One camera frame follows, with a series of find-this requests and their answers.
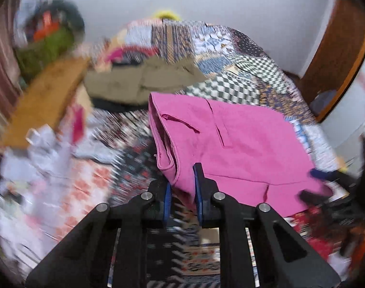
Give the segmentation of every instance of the striped curtain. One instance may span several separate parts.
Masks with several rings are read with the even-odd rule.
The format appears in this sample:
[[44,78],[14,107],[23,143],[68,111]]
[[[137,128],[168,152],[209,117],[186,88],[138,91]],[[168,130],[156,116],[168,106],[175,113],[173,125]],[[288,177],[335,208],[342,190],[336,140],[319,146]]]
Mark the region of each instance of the striped curtain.
[[0,135],[20,94],[19,68],[12,41],[14,16],[20,0],[4,0],[0,5]]

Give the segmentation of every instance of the checkered fabric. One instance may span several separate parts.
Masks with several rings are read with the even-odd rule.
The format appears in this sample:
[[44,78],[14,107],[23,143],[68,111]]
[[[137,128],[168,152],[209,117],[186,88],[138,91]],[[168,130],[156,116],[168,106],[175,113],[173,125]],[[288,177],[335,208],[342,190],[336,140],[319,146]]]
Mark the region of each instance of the checkered fabric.
[[214,80],[191,85],[187,87],[186,94],[241,105],[258,105],[260,100],[260,92],[250,79],[231,72],[220,73]]
[[269,83],[277,93],[286,94],[287,86],[283,71],[269,57],[230,55],[228,58],[241,70],[250,72]]

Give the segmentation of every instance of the khaki garment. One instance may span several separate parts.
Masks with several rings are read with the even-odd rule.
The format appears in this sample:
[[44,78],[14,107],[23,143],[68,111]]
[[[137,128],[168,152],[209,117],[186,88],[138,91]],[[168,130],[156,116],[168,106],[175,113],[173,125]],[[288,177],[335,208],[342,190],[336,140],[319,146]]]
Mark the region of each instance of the khaki garment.
[[141,105],[147,103],[150,92],[174,93],[206,79],[192,59],[167,64],[152,56],[139,66],[113,68],[111,72],[90,71],[84,84],[91,98]]

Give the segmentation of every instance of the pink garment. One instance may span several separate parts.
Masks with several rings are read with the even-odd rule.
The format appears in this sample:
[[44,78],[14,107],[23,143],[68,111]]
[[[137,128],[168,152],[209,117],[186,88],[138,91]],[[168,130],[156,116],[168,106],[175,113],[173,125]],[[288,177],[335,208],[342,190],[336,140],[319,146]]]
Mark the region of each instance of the pink garment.
[[193,165],[240,203],[269,203],[289,216],[307,207],[297,197],[308,189],[325,194],[292,125],[269,108],[232,105],[200,97],[151,93],[149,121],[157,166],[179,190],[195,197]]
[[159,50],[155,46],[151,46],[151,47],[143,47],[143,46],[136,46],[136,45],[122,46],[122,47],[118,47],[118,48],[114,49],[114,51],[112,51],[109,55],[107,55],[107,57],[105,57],[104,60],[105,60],[105,62],[110,62],[114,59],[122,58],[123,55],[129,51],[141,52],[148,57],[156,55],[159,52]]

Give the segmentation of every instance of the wooden door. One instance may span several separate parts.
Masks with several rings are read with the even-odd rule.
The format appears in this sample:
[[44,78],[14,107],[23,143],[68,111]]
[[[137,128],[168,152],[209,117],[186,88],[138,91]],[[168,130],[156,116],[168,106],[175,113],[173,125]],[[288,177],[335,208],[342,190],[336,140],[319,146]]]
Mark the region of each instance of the wooden door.
[[349,0],[336,0],[324,37],[298,86],[307,104],[319,93],[337,91],[317,121],[322,121],[343,96],[364,57],[365,14]]

